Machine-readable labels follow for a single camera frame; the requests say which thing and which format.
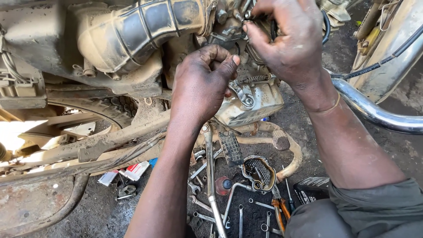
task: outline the hand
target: hand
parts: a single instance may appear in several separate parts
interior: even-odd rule
[[[192,52],[176,68],[170,119],[202,126],[230,96],[228,82],[236,77],[239,56],[216,44]]]
[[[244,24],[249,44],[277,77],[288,83],[306,109],[324,111],[337,98],[321,66],[322,14],[315,0],[260,0],[253,15],[272,15],[284,36],[273,43],[254,23]]]

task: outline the mud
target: mud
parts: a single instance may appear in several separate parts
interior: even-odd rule
[[[356,52],[356,41],[352,34],[357,29],[355,21],[362,20],[369,5],[367,2],[359,4],[351,10],[352,20],[338,32],[330,37],[329,42],[323,47],[323,64],[334,72],[349,72]],[[393,95],[380,104],[385,109],[396,113],[407,115],[423,115],[422,105],[422,64],[418,62],[410,74],[403,80]],[[276,123],[286,130],[291,137],[302,147],[304,161],[302,167],[292,175],[288,181],[290,184],[307,176],[326,176],[323,165],[319,162],[319,154],[316,146],[314,131],[300,100],[292,90],[284,83],[280,91],[285,101],[285,106],[270,117],[270,121]],[[365,122],[366,128],[375,138],[376,142],[391,156],[400,166],[406,176],[414,177],[420,185],[423,185],[423,137],[410,136],[389,132]],[[258,133],[256,136],[267,136],[265,133]],[[287,165],[292,159],[291,152],[277,151],[272,145],[242,145],[244,156],[262,155],[269,158],[270,163],[277,171],[283,165]],[[190,168],[196,170],[200,164]],[[228,176],[234,182],[242,181],[239,168],[228,168],[223,159],[216,162],[216,177]],[[148,168],[143,177],[137,182],[137,192],[140,194],[147,182],[151,168]],[[96,183],[99,177],[92,177],[88,183],[87,190],[80,205],[58,224],[37,232],[27,238],[119,238],[123,237],[131,216],[135,210],[139,195],[132,199],[115,201],[117,195],[116,184],[106,187]],[[287,198],[286,187],[279,185],[281,195]],[[206,203],[206,191],[197,195],[197,199]],[[187,212],[191,216],[190,225],[193,227],[198,238],[209,236],[210,223],[201,223],[193,217],[194,211],[204,215],[211,215],[208,211],[191,203],[187,195]],[[258,202],[270,204],[271,194],[261,195],[248,192],[238,188],[232,201],[229,211],[231,228],[228,230],[228,237],[238,237],[239,211],[238,205],[244,206],[244,237],[265,237],[265,232],[260,230],[260,225],[266,222],[266,208],[259,207],[248,202],[252,198]],[[228,197],[218,197],[220,211],[224,211]],[[272,213],[271,227],[276,228],[275,217]]]

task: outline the orange-handled pliers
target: orange-handled pliers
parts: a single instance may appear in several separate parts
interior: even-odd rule
[[[280,210],[282,209],[282,212],[285,215],[287,222],[289,218],[291,217],[291,215],[289,215],[288,209],[286,209],[285,200],[282,199],[282,197],[280,196],[279,189],[276,187],[276,184],[274,185],[272,189],[272,194],[273,194],[272,205],[275,208],[277,224],[279,226],[280,231],[282,232],[282,236],[285,236],[285,227],[283,225],[282,214]]]

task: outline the forearm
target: forearm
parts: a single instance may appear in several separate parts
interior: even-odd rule
[[[172,120],[162,152],[140,197],[125,238],[183,237],[190,155],[200,131]]]
[[[325,112],[311,106],[324,105],[327,110],[328,105],[333,106],[338,100],[338,94],[331,83],[321,91],[325,94],[313,100],[308,95],[297,94],[305,101],[320,158],[332,183],[337,188],[352,189],[372,188],[405,180],[402,171],[373,140],[342,99],[336,107]]]

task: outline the foot peg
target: foot peg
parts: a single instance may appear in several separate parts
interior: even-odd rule
[[[288,140],[288,136],[284,130],[274,130],[272,132],[273,136],[273,146],[277,150],[287,150],[291,146]]]
[[[239,143],[233,131],[220,132],[219,141],[223,149],[223,154],[225,154],[226,163],[228,163],[229,167],[242,165],[244,163],[241,148],[239,147]]]

